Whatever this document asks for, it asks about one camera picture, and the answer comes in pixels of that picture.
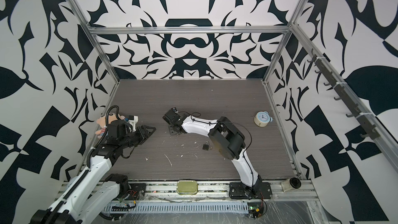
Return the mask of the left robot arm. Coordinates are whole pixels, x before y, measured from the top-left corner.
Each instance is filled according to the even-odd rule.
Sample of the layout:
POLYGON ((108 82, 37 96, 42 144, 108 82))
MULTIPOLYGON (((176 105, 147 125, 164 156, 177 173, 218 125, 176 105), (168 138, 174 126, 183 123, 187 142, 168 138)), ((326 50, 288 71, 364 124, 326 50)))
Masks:
POLYGON ((86 157, 86 166, 67 190, 47 210, 38 210, 32 224, 90 224, 114 199, 124 200, 132 192, 128 177, 111 174, 98 191, 95 187, 127 148, 144 144, 156 131, 155 127, 138 125, 138 117, 124 117, 119 106, 111 106, 97 121, 98 142, 86 157))

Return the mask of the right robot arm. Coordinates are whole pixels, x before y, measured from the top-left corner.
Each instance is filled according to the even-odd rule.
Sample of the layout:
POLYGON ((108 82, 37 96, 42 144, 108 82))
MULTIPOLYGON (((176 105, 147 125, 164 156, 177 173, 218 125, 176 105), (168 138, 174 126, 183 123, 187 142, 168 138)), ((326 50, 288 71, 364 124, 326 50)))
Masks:
POLYGON ((232 161, 240 177, 240 183, 230 186, 232 199, 257 199, 261 196, 262 178, 254 169, 248 154, 244 134, 227 117, 218 120, 202 119, 199 113, 168 110, 163 120, 171 134, 198 134, 208 137, 214 148, 227 160, 232 161))

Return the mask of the black padlock front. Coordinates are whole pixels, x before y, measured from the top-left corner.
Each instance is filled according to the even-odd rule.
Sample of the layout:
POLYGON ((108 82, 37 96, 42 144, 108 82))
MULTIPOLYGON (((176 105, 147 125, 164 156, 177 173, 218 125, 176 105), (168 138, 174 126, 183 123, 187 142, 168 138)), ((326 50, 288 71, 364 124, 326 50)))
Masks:
POLYGON ((210 142, 205 142, 205 143, 203 144, 202 149, 203 149, 203 150, 206 150, 206 151, 212 150, 212 146, 210 145, 210 142))

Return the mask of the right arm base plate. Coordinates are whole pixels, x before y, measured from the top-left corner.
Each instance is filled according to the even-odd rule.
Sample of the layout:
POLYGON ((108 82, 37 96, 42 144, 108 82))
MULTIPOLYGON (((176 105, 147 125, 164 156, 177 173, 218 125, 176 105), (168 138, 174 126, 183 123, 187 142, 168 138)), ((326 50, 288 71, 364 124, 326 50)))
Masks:
POLYGON ((258 181, 253 188, 243 183, 229 183, 229 197, 233 200, 269 200, 272 195, 271 186, 267 182, 258 181))

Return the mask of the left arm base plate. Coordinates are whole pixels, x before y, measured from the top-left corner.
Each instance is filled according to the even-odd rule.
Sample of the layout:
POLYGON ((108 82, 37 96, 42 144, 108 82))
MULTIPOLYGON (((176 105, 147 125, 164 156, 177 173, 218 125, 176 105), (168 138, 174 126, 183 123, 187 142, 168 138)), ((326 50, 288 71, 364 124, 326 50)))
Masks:
POLYGON ((129 183, 128 191, 123 197, 127 201, 137 201, 146 194, 146 183, 129 183))

